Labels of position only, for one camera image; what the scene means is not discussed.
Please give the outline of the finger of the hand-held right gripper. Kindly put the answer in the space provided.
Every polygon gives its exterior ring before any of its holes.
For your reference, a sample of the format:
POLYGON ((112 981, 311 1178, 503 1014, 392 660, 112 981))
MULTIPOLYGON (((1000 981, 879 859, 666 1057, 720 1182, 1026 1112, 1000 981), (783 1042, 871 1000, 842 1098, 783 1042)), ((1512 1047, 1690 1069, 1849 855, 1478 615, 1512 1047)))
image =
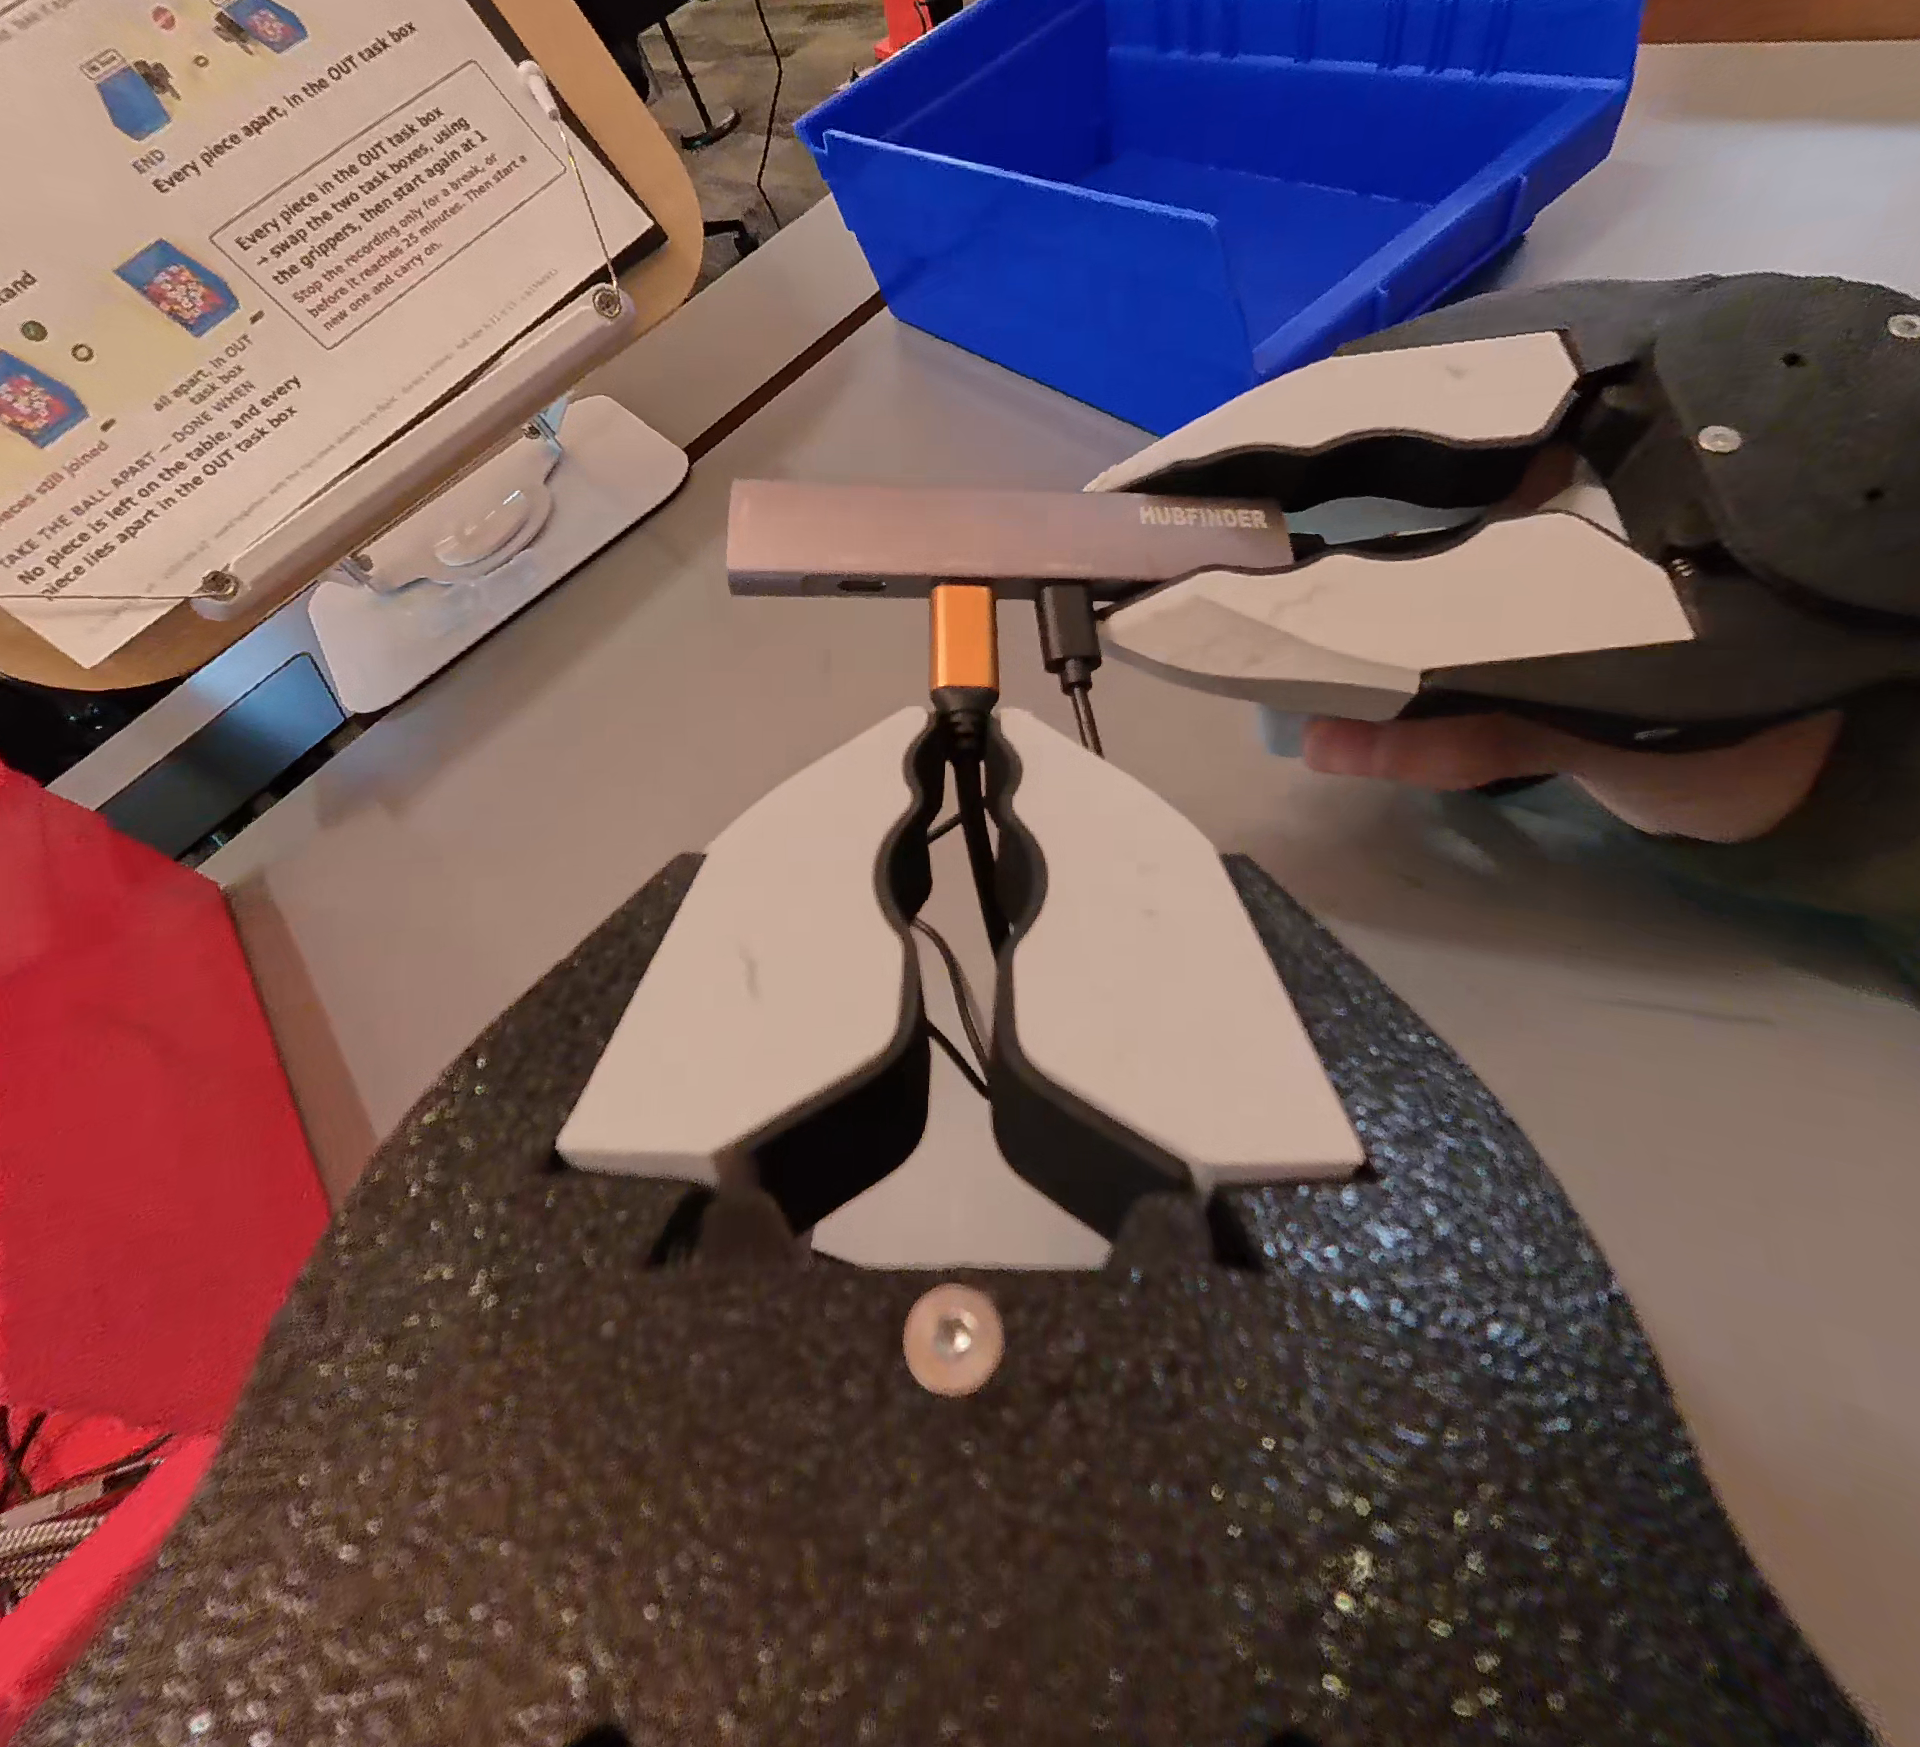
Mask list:
POLYGON ((1505 520, 1570 415, 1579 366, 1559 332, 1332 357, 1238 395, 1094 477, 1152 535, 1284 535, 1345 502, 1408 512, 1412 535, 1505 520))
POLYGON ((1330 551, 1208 571, 1115 608, 1108 656, 1294 716, 1383 724, 1440 673, 1687 644, 1667 573, 1576 512, 1535 512, 1419 555, 1330 551))

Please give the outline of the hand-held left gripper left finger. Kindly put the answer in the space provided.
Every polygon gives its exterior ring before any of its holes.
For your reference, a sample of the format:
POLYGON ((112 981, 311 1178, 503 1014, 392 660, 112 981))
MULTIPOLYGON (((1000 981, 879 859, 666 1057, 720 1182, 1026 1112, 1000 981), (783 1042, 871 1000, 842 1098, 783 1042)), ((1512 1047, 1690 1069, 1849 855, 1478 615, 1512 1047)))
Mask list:
POLYGON ((908 707, 707 847, 557 1136, 570 1169, 757 1190, 807 1233, 919 1144, 933 724, 908 707))

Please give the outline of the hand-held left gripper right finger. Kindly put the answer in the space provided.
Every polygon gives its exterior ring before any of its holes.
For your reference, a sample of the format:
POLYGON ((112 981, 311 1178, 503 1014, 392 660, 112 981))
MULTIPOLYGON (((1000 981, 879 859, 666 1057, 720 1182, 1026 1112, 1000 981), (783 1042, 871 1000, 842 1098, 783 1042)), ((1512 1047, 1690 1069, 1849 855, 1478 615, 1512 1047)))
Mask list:
POLYGON ((1021 709, 986 806, 1009 922, 991 1119, 1021 1182, 1105 1243, 1159 1197, 1352 1182, 1357 1127, 1201 830, 1021 709))

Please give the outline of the blue plastic bin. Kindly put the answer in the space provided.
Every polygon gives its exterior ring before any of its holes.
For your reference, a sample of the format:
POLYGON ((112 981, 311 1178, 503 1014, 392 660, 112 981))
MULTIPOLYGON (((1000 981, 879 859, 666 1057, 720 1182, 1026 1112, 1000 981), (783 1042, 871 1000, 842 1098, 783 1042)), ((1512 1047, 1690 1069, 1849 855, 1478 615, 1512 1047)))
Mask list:
POLYGON ((895 320, 1156 436, 1443 305, 1644 0, 978 0, 797 124, 895 320))

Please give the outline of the grey usb hub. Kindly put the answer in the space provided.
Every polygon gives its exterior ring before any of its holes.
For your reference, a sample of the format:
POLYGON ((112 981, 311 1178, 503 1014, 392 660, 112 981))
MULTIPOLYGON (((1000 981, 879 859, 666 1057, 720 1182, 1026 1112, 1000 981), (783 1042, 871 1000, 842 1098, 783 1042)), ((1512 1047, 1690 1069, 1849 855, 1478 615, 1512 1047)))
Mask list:
POLYGON ((1123 600, 1209 571, 1294 565, 1269 504, 1131 491, 732 485, 726 574, 739 599, 924 600, 982 586, 1003 600, 1080 586, 1123 600))

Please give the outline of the red plastic bin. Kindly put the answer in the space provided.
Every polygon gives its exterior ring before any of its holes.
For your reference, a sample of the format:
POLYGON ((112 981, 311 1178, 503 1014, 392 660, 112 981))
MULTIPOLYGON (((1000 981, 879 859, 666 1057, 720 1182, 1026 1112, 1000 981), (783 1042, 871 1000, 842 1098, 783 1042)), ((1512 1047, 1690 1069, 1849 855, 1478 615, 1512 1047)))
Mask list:
POLYGON ((158 1467, 5 1614, 5 1738, 212 1467, 329 1202, 225 897, 3 783, 5 1453, 41 1490, 158 1467))

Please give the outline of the person's right hand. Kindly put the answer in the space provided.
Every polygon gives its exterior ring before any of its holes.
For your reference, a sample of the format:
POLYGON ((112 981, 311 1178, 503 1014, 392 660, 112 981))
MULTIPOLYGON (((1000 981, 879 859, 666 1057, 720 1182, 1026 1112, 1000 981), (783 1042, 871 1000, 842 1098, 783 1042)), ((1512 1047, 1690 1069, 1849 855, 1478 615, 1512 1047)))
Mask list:
POLYGON ((1309 719, 1304 765, 1320 776, 1456 794, 1563 777, 1625 826, 1654 838, 1737 846, 1764 838, 1811 795, 1843 730, 1828 710, 1688 754, 1627 752, 1509 714, 1359 724, 1309 719))

